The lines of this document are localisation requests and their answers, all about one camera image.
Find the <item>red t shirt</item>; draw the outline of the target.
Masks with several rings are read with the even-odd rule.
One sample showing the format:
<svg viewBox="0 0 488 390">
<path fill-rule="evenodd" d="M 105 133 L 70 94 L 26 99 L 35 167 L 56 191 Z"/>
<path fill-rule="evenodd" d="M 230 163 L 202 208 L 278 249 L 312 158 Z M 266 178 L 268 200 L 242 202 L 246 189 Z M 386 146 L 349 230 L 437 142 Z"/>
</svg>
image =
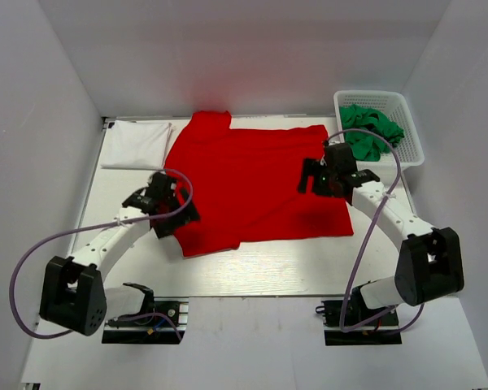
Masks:
<svg viewBox="0 0 488 390">
<path fill-rule="evenodd" d="M 323 125 L 238 129 L 229 112 L 199 111 L 180 132 L 167 168 L 187 176 L 200 220 L 176 230 L 186 257 L 244 242 L 351 236 L 345 200 L 297 187 L 305 158 L 321 158 Z"/>
</svg>

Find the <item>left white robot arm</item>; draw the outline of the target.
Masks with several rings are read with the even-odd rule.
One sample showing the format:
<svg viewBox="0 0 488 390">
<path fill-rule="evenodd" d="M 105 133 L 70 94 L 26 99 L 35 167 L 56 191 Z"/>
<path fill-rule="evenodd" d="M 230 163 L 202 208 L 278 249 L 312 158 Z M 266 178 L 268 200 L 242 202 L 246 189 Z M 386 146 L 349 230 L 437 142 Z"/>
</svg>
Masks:
<svg viewBox="0 0 488 390">
<path fill-rule="evenodd" d="M 151 288 L 130 282 L 107 288 L 104 282 L 149 231 L 164 238 L 199 219 L 186 175 L 173 169 L 152 174 L 145 187 L 122 202 L 112 222 L 95 226 L 95 238 L 66 258 L 55 256 L 47 263 L 41 318 L 84 336 L 111 320 L 150 322 L 156 307 Z"/>
</svg>

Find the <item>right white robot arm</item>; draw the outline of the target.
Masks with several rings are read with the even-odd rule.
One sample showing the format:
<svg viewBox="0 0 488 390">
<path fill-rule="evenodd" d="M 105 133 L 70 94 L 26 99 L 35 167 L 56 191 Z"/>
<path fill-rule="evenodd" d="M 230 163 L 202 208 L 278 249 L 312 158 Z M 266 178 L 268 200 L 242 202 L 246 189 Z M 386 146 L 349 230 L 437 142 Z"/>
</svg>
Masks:
<svg viewBox="0 0 488 390">
<path fill-rule="evenodd" d="M 460 238 L 450 227 L 437 228 L 403 206 L 369 169 L 359 170 L 350 146 L 325 144 L 321 159 L 303 161 L 298 191 L 346 200 L 371 219 L 399 252 L 394 275 L 354 286 L 347 296 L 352 317 L 371 323 L 381 308 L 418 306 L 464 289 Z"/>
</svg>

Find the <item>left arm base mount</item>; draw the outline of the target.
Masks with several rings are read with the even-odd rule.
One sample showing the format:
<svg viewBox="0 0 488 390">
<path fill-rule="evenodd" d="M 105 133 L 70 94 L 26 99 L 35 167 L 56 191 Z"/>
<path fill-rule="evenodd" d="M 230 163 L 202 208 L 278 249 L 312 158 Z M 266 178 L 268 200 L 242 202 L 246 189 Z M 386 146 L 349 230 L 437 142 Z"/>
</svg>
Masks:
<svg viewBox="0 0 488 390">
<path fill-rule="evenodd" d="M 104 345 L 179 345 L 185 335 L 188 298 L 155 298 L 151 315 L 128 321 L 110 320 L 104 325 Z"/>
</svg>

